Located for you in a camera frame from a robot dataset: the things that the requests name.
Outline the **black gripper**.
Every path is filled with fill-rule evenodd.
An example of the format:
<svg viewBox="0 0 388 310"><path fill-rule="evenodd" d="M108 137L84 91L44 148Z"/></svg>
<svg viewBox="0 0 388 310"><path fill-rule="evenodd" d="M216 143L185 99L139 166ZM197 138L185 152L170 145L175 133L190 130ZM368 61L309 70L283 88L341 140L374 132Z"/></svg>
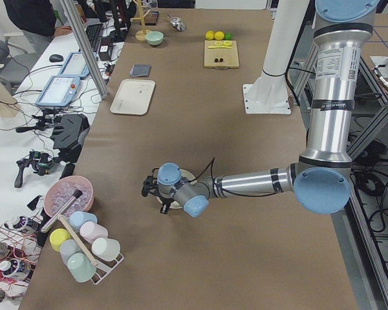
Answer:
<svg viewBox="0 0 388 310"><path fill-rule="evenodd" d="M147 176L145 181L143 182L142 187L142 196L147 197L148 194L151 194L155 197L157 197L160 202L162 203L162 207L160 208L161 214L167 214L169 212L169 208L172 202L174 202L173 198L165 198L160 195L159 189L158 189L158 182L157 178L154 177L155 171L158 170L158 167L154 168L151 171L151 174Z"/></svg>

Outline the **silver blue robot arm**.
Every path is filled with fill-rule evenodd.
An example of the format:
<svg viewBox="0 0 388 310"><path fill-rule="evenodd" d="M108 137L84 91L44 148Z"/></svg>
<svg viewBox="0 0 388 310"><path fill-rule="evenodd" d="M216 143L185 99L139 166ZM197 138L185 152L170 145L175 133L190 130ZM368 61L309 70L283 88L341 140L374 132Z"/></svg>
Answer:
<svg viewBox="0 0 388 310"><path fill-rule="evenodd" d="M315 89L307 146L296 163L284 169L195 180L183 177L178 165L165 163L145 179L142 195L157 197L161 213L177 203L192 217L199 216L212 198L256 198L288 191L318 214L344 208L351 193L352 160L346 148L356 80L376 7L376 1L316 1Z"/></svg>

